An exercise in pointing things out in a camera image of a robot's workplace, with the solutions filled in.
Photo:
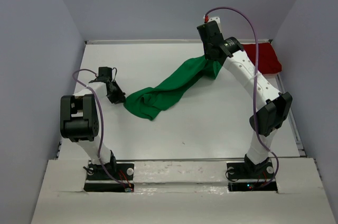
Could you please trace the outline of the green t-shirt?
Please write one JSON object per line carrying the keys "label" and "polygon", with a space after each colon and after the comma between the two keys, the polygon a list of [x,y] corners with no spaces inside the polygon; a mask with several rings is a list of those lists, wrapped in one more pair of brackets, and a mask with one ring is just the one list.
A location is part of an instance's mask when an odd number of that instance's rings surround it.
{"label": "green t-shirt", "polygon": [[190,58],[156,87],[147,87],[129,95],[124,107],[131,114],[153,121],[160,112],[174,106],[185,92],[202,77],[216,79],[222,65],[203,56]]}

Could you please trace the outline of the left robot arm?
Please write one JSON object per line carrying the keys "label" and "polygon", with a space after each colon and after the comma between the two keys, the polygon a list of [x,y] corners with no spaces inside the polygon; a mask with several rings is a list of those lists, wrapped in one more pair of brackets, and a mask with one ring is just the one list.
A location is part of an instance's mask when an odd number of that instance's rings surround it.
{"label": "left robot arm", "polygon": [[63,138],[79,145],[90,158],[92,167],[87,174],[100,173],[103,178],[119,184],[118,171],[112,150],[104,145],[104,115],[100,101],[108,99],[112,104],[125,102],[125,93],[116,82],[117,68],[100,67],[98,72],[79,69],[73,79],[83,89],[60,100],[60,133]]}

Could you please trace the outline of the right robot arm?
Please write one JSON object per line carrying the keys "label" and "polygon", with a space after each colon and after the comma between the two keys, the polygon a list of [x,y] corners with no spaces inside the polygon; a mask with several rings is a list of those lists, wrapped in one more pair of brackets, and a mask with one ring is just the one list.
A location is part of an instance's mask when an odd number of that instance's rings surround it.
{"label": "right robot arm", "polygon": [[257,179],[271,167],[271,143],[286,120],[292,96],[282,93],[256,70],[243,45],[234,37],[224,39],[220,21],[208,21],[197,27],[203,43],[204,56],[217,61],[243,86],[253,101],[253,115],[249,119],[253,129],[249,150],[244,161],[230,166],[229,179]]}

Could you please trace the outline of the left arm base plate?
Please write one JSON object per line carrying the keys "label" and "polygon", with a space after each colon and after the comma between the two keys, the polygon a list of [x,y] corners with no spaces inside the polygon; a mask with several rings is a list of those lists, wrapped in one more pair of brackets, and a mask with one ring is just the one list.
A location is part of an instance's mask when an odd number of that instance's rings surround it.
{"label": "left arm base plate", "polygon": [[94,165],[91,162],[82,167],[86,171],[83,187],[86,192],[134,192],[134,163],[117,162],[115,172],[109,164],[105,167],[109,174],[101,165]]}

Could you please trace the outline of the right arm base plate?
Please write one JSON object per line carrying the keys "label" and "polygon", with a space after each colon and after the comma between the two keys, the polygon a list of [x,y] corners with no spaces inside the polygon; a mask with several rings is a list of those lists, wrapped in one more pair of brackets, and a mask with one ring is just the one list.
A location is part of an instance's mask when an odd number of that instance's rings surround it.
{"label": "right arm base plate", "polygon": [[277,183],[274,175],[271,161],[257,173],[247,171],[244,162],[227,163],[227,170],[225,171],[229,192],[277,192]]}

